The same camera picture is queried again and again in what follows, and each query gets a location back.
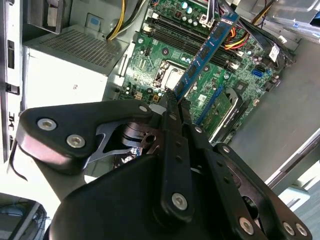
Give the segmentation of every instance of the blue connector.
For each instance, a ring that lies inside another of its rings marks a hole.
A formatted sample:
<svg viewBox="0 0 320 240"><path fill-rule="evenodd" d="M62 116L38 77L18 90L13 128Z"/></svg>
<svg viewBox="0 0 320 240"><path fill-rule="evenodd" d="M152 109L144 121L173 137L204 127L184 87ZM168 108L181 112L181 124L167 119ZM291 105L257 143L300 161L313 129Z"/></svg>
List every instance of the blue connector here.
<svg viewBox="0 0 320 240"><path fill-rule="evenodd" d="M252 75L255 75L258 78L262 78L264 76L264 73L262 71L257 70L257 69L253 69L251 73L252 73Z"/></svg>

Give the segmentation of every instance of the wire bundle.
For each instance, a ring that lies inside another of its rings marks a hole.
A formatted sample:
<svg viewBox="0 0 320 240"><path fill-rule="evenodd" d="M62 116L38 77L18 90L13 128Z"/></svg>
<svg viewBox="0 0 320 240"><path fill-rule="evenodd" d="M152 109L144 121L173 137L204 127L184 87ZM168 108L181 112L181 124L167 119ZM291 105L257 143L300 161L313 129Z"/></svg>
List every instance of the wire bundle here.
<svg viewBox="0 0 320 240"><path fill-rule="evenodd" d="M131 16L129 17L129 19L127 21L124 22L125 13L126 13L127 5L128 5L128 0L122 0L122 9L121 9L120 19L119 19L117 25L115 26L115 28L112 29L112 31L106 36L106 39L112 40L116 36L118 36L120 33L123 33L128 28L130 28L132 26L132 24L134 23L134 21L137 19L137 17L140 15L142 7L146 1L147 0L138 0Z"/></svg>

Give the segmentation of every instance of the silver metal surface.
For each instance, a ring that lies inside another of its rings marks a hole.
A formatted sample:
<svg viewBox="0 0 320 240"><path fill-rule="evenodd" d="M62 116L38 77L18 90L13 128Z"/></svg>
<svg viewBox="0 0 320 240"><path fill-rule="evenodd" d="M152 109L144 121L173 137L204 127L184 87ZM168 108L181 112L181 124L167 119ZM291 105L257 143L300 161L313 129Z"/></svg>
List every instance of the silver metal surface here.
<svg viewBox="0 0 320 240"><path fill-rule="evenodd" d="M55 121L49 119L49 118L42 118L37 122L37 125L39 128L45 131L52 131L56 129L57 124Z"/></svg>
<svg viewBox="0 0 320 240"><path fill-rule="evenodd" d="M83 148L86 145L86 141L82 136L72 134L66 138L66 143L75 149Z"/></svg>
<svg viewBox="0 0 320 240"><path fill-rule="evenodd" d="M241 228L249 235L253 235L255 233L254 227L252 226L251 222L245 217L240 217L239 223Z"/></svg>
<svg viewBox="0 0 320 240"><path fill-rule="evenodd" d="M176 116L173 114L169 114L170 118L172 118L173 120L177 120Z"/></svg>
<svg viewBox="0 0 320 240"><path fill-rule="evenodd" d="M320 133L320 48L301 40L295 54L230 143L267 184Z"/></svg>
<svg viewBox="0 0 320 240"><path fill-rule="evenodd" d="M105 41L102 36L102 33L75 25L65 28L59 35L48 34L23 45L108 76L128 44L116 39Z"/></svg>
<svg viewBox="0 0 320 240"><path fill-rule="evenodd" d="M139 106L141 111L147 112L148 110L144 106Z"/></svg>
<svg viewBox="0 0 320 240"><path fill-rule="evenodd" d="M307 231L299 223L296 223L295 226L303 236L308 236Z"/></svg>
<svg viewBox="0 0 320 240"><path fill-rule="evenodd" d="M184 211L188 207L188 202L181 193L175 192L171 198L173 204L181 211Z"/></svg>
<svg viewBox="0 0 320 240"><path fill-rule="evenodd" d="M195 126L194 128L195 128L195 130L196 130L198 133L202 133L202 129L201 129L200 127Z"/></svg>
<svg viewBox="0 0 320 240"><path fill-rule="evenodd" d="M295 231L287 222L285 222L285 221L283 222L283 227L291 236L295 235Z"/></svg>
<svg viewBox="0 0 320 240"><path fill-rule="evenodd" d="M230 149L227 146L223 146L222 148L226 153L230 153Z"/></svg>

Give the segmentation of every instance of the blue ram stick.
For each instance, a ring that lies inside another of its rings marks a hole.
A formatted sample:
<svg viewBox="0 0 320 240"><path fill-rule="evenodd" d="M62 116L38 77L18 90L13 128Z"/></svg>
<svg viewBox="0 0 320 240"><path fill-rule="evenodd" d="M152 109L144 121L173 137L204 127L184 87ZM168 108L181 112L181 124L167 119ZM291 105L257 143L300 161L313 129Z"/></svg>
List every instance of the blue ram stick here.
<svg viewBox="0 0 320 240"><path fill-rule="evenodd" d="M198 53L194 56L188 69L184 72L178 84L174 88L178 103L194 85L199 74L228 36L238 19L239 15L236 13L225 13L215 25Z"/></svg>

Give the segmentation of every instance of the yellow wire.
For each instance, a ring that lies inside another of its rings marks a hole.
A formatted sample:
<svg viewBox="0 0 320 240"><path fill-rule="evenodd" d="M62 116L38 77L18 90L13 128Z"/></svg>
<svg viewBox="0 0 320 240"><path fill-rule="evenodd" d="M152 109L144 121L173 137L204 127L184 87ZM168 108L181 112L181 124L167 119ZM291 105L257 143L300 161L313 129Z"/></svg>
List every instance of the yellow wire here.
<svg viewBox="0 0 320 240"><path fill-rule="evenodd" d="M270 5L268 8L265 9L265 11L263 12L263 14L261 14L255 21L253 21L252 23L255 25L261 18L263 15L265 15L267 13L267 11L271 8L272 5ZM241 44L242 42L245 41L245 39L248 37L248 34L247 33L241 40L239 40L238 42L235 42L235 43L232 43L232 44L228 44L228 45L225 45L225 49L228 50L238 44Z"/></svg>
<svg viewBox="0 0 320 240"><path fill-rule="evenodd" d="M125 3L125 0L122 0L122 9L121 9L120 19L115 27L113 34L109 37L109 40L114 39L116 37L117 33L119 32L119 30L122 26L122 23L124 22L124 19L125 19L125 9L126 9L126 3Z"/></svg>

